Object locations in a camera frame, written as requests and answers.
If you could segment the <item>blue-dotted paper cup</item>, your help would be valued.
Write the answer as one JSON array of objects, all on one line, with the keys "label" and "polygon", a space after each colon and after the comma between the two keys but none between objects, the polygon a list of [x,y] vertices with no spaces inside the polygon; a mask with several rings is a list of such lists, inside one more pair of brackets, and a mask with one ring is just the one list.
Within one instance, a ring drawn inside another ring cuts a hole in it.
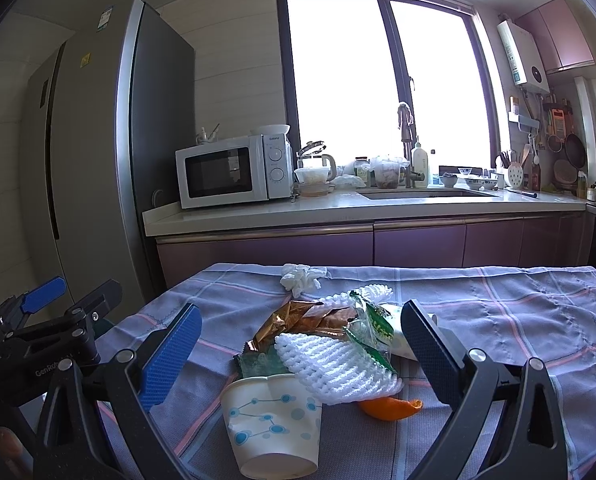
[{"label": "blue-dotted paper cup", "polygon": [[220,402],[243,476],[296,479],[318,470],[322,403],[295,375],[236,380]]},{"label": "blue-dotted paper cup", "polygon": [[417,360],[417,351],[435,349],[444,344],[450,347],[446,332],[438,325],[435,315],[417,300],[405,304],[382,304],[384,319],[392,329],[387,337],[387,349],[395,356]]}]

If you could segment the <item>orange peel piece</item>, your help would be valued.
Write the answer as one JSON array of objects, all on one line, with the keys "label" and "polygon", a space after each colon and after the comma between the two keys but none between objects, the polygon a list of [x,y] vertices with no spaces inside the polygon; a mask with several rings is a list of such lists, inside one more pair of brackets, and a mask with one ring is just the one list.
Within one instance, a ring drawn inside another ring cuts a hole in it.
[{"label": "orange peel piece", "polygon": [[363,413],[382,422],[398,422],[409,418],[416,415],[424,406],[421,400],[407,401],[391,396],[360,401],[358,405]]}]

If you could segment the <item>gold foil snack wrapper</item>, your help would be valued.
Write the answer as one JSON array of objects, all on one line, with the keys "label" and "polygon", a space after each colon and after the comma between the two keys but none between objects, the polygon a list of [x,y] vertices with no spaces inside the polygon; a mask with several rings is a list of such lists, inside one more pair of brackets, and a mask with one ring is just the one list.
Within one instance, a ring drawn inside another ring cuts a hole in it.
[{"label": "gold foil snack wrapper", "polygon": [[267,352],[275,337],[284,333],[340,339],[344,336],[344,329],[357,317],[354,307],[330,306],[323,301],[288,300],[272,312],[255,335],[245,342],[243,352]]}]

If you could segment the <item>white foam fruit net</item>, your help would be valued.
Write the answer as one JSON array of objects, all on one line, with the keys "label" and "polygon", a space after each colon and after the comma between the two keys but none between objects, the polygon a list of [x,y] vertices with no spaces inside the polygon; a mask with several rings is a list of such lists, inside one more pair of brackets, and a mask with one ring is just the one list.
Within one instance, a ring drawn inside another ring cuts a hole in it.
[{"label": "white foam fruit net", "polygon": [[356,342],[284,333],[275,337],[274,349],[284,367],[326,405],[386,398],[403,387],[396,372]]}]

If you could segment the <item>green plastic wrapper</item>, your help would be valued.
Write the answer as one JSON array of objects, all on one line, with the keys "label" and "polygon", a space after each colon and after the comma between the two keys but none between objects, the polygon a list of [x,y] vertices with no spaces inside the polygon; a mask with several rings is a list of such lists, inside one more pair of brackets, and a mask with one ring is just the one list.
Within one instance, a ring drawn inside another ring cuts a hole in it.
[{"label": "green plastic wrapper", "polygon": [[366,299],[358,290],[349,292],[356,317],[345,327],[347,337],[385,370],[396,374],[391,365],[390,344],[394,340],[394,328],[387,321],[389,313]]}]

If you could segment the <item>purple kitchen cabinets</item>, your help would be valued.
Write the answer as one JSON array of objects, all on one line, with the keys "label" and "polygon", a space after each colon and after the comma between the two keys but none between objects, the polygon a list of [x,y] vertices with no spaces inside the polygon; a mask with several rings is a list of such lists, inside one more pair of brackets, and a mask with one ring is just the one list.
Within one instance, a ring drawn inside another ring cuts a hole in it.
[{"label": "purple kitchen cabinets", "polygon": [[585,212],[448,217],[167,235],[157,240],[167,285],[215,263],[281,266],[583,266],[593,221]]}]

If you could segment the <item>kitchen window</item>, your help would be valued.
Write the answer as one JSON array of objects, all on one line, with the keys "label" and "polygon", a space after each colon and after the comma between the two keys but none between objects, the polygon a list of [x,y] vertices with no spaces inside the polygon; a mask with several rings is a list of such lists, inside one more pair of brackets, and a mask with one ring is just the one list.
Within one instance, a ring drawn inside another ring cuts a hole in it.
[{"label": "kitchen window", "polygon": [[425,0],[276,0],[294,148],[338,162],[404,157],[398,105],[432,169],[491,169],[501,133],[487,34],[476,12]]}]

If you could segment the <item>kitchen faucet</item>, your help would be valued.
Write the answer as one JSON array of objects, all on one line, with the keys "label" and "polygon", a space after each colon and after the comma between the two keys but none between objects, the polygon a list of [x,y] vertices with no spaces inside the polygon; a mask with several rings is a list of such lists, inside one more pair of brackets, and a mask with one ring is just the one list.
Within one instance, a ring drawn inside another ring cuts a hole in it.
[{"label": "kitchen faucet", "polygon": [[414,148],[414,117],[411,107],[407,102],[401,101],[398,105],[398,124],[400,129],[401,142],[403,145],[404,158],[409,163],[405,169],[405,187],[414,188],[416,182],[424,179],[424,174],[414,170],[412,151]]}]

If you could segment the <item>plaid grey tablecloth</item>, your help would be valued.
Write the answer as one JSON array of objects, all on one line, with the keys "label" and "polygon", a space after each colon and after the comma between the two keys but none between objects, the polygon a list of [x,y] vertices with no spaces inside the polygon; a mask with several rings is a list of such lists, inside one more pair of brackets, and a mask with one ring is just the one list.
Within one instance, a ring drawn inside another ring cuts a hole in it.
[{"label": "plaid grey tablecloth", "polygon": [[[152,414],[168,445],[199,479],[235,479],[220,394],[237,375],[235,357],[288,298],[277,266],[217,263],[130,315],[97,341],[103,359],[134,349],[192,302],[202,334],[167,400]],[[596,270],[574,268],[398,269],[332,266],[319,297],[384,284],[403,304],[416,300],[468,348],[492,359],[545,362],[558,396],[568,447],[568,474],[596,476]],[[394,365],[402,396],[424,404],[402,422],[379,422],[352,404],[324,410],[320,479],[404,479],[412,474],[450,410],[418,366]]]}]

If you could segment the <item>silver refrigerator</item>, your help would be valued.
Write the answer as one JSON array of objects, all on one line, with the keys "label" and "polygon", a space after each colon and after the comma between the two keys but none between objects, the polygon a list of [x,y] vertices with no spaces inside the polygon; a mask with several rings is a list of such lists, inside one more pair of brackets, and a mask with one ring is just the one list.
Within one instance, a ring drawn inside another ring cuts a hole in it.
[{"label": "silver refrigerator", "polygon": [[22,224],[63,311],[107,280],[114,320],[164,289],[146,211],[179,197],[176,152],[195,140],[195,52],[144,0],[119,0],[30,77],[19,133]]}]

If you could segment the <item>crumpled white tissue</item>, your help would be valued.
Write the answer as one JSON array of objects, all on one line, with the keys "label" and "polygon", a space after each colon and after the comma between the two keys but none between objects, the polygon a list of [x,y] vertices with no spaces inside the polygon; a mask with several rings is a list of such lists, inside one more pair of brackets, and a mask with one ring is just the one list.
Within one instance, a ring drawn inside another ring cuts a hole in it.
[{"label": "crumpled white tissue", "polygon": [[285,263],[282,267],[280,284],[298,299],[304,292],[315,292],[321,288],[321,281],[328,277],[326,266]]}]

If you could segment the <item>white microwave oven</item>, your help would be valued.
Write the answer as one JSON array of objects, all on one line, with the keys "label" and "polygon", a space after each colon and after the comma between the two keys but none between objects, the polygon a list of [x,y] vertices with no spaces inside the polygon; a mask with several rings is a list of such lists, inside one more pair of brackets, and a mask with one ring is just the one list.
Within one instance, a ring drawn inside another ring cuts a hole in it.
[{"label": "white microwave oven", "polygon": [[284,200],[292,196],[292,147],[284,133],[256,134],[176,151],[183,209]]}]

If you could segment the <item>white bowl on microwave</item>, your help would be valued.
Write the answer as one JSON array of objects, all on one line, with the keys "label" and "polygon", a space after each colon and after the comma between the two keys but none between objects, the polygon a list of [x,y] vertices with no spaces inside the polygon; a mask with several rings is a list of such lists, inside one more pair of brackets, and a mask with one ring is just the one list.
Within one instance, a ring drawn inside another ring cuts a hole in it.
[{"label": "white bowl on microwave", "polygon": [[251,136],[286,136],[289,133],[290,125],[286,124],[273,124],[263,125],[252,128],[249,130]]}]

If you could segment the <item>glass kettle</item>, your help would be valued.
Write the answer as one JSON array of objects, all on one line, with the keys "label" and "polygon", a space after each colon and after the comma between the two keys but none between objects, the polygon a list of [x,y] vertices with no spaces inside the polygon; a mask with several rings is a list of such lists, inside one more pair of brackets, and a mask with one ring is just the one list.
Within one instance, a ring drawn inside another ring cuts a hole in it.
[{"label": "glass kettle", "polygon": [[296,153],[297,168],[294,170],[300,184],[320,184],[337,177],[337,165],[327,154],[323,141],[309,141]]}]

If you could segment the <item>white countertop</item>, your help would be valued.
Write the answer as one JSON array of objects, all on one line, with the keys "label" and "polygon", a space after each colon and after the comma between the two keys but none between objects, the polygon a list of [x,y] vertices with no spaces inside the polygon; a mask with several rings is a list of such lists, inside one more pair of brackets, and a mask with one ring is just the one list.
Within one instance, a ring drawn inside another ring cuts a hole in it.
[{"label": "white countertop", "polygon": [[510,191],[473,192],[467,188],[371,188],[205,209],[183,209],[178,203],[172,203],[144,212],[143,222],[145,234],[157,237],[383,220],[584,210],[586,202],[580,198],[548,193],[530,197]]}]

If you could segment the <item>hanging frying pan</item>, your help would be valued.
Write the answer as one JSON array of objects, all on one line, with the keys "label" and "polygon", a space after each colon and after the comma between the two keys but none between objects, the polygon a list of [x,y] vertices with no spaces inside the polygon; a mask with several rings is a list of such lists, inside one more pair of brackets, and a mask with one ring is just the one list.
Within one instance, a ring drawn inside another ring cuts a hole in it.
[{"label": "hanging frying pan", "polygon": [[586,166],[586,147],[575,134],[568,134],[564,142],[564,151],[571,166],[580,170]]}]

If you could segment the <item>white soap bottle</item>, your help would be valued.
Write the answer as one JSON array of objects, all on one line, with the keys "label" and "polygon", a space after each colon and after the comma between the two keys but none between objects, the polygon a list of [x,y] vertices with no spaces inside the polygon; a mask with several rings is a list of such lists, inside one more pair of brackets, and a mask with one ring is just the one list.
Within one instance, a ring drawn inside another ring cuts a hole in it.
[{"label": "white soap bottle", "polygon": [[429,181],[428,154],[420,142],[412,149],[412,175],[416,188],[427,188]]}]

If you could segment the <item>pink upper cabinet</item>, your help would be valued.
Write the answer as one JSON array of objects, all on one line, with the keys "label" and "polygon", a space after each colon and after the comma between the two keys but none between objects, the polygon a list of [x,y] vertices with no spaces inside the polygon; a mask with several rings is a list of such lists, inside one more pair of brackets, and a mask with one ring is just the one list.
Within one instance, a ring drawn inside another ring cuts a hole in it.
[{"label": "pink upper cabinet", "polygon": [[514,23],[536,42],[548,74],[593,66],[595,58],[566,0],[551,0]]}]

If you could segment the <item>white water heater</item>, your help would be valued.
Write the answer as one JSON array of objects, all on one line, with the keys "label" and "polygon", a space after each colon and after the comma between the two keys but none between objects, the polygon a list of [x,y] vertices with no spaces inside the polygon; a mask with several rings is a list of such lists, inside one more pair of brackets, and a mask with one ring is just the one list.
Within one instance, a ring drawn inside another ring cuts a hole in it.
[{"label": "white water heater", "polygon": [[496,25],[514,84],[525,90],[543,94],[550,92],[546,73],[536,42],[530,32],[510,20]]}]

